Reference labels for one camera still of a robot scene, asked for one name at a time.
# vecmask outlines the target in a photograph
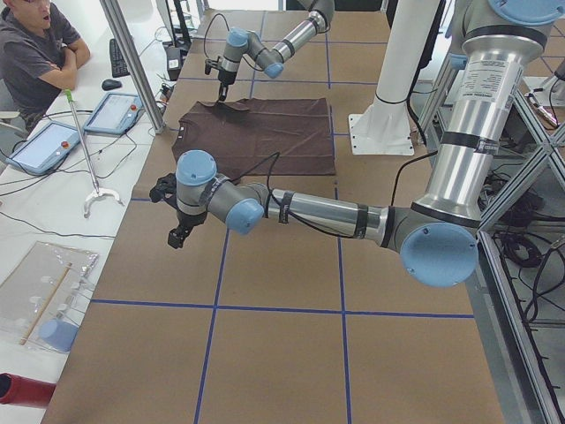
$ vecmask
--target person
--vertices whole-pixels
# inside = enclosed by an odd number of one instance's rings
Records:
[[[61,90],[74,89],[90,50],[50,0],[4,0],[0,74],[31,132]]]

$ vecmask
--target brown fabric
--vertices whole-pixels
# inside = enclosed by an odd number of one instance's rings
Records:
[[[326,99],[197,102],[179,120],[175,159],[187,150],[207,151],[218,170],[238,178],[280,152],[273,175],[334,175],[334,145]],[[266,161],[249,175],[266,175]]]

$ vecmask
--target black computer mouse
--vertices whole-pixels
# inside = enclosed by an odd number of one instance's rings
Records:
[[[102,82],[102,90],[110,91],[115,90],[116,88],[120,88],[122,83],[120,81],[116,81],[115,79],[105,79]]]

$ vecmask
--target blue cup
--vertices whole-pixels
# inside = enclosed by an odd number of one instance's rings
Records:
[[[79,327],[57,319],[44,322],[39,328],[39,337],[61,352],[69,352]]]

